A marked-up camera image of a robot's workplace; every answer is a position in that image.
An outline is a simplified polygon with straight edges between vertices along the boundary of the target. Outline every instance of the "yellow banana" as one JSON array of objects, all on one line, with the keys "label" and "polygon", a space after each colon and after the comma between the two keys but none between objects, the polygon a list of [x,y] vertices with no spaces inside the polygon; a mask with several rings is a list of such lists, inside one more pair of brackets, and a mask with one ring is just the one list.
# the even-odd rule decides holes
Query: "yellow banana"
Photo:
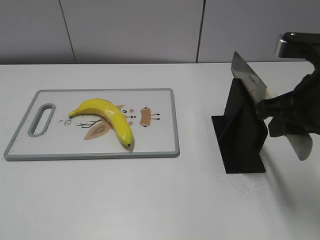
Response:
[{"label": "yellow banana", "polygon": [[74,111],[69,113],[70,117],[80,114],[97,114],[105,118],[115,130],[118,139],[126,147],[130,147],[134,141],[134,135],[122,112],[111,102],[104,99],[89,99],[81,103]]}]

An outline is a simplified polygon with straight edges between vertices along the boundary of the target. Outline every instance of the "white table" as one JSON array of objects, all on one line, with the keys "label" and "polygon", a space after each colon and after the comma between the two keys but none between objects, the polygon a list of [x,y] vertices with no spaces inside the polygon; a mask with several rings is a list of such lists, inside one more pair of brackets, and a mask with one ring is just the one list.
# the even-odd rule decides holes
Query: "white table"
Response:
[{"label": "white table", "polygon": [[[276,93],[307,62],[251,66]],[[223,113],[229,63],[0,66],[0,152],[39,89],[172,88],[177,158],[0,160],[1,240],[318,240],[320,137],[300,162],[284,137],[261,151],[266,173],[225,174],[211,115]]]}]

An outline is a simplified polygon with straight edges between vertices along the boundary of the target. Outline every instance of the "kitchen knife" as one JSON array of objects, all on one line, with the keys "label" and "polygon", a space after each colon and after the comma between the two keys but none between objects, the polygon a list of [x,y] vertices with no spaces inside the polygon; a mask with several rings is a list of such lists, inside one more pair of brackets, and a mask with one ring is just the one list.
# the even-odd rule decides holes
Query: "kitchen knife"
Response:
[{"label": "kitchen knife", "polygon": [[[255,104],[261,100],[275,98],[276,94],[271,92],[260,77],[251,69],[246,61],[235,51],[231,63],[231,72],[236,79],[241,79]],[[304,161],[311,153],[313,141],[309,134],[292,135],[287,134],[297,157]]]}]

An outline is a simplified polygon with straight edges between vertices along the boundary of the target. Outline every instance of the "cutting board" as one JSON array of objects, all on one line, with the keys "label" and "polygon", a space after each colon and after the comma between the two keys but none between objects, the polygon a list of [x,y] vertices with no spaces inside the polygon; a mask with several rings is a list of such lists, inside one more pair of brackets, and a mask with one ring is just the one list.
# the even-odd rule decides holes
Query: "cutting board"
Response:
[{"label": "cutting board", "polygon": [[[125,148],[98,115],[68,113],[88,99],[105,99],[126,117],[134,146]],[[164,158],[180,154],[170,88],[40,90],[4,152],[7,161]]]}]

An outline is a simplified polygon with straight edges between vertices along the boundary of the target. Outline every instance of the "knife blade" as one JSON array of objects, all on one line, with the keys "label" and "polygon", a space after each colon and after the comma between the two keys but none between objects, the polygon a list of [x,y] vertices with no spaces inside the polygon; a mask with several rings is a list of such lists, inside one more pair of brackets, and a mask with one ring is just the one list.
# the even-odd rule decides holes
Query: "knife blade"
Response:
[{"label": "knife blade", "polygon": [[[235,51],[231,63],[231,72],[236,79],[241,79],[255,104],[261,100],[275,98],[277,95],[252,70],[246,61]],[[313,140],[309,134],[286,135],[299,160],[304,161],[311,153]]]}]

